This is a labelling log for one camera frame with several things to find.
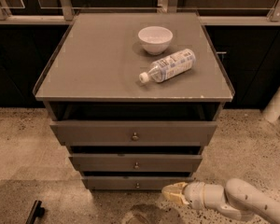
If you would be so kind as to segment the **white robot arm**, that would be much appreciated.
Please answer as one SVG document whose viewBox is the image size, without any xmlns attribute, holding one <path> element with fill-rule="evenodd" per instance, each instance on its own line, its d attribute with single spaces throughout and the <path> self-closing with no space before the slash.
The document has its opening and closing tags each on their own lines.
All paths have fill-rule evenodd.
<svg viewBox="0 0 280 224">
<path fill-rule="evenodd" d="M 229 179 L 225 187 L 204 182 L 179 182 L 165 186 L 161 193 L 168 201 L 188 205 L 194 210 L 213 209 L 239 221 L 249 221 L 258 215 L 270 224 L 280 224 L 280 202 L 242 179 Z"/>
</svg>

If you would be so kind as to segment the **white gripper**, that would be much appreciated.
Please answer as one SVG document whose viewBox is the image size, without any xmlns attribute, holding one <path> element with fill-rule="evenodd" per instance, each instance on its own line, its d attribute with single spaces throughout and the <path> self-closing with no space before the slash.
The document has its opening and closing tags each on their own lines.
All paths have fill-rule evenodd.
<svg viewBox="0 0 280 224">
<path fill-rule="evenodd" d="M 178 205 L 189 205 L 192 209 L 204 209 L 203 182 L 178 182 L 165 186 L 161 192 L 164 197 Z"/>
</svg>

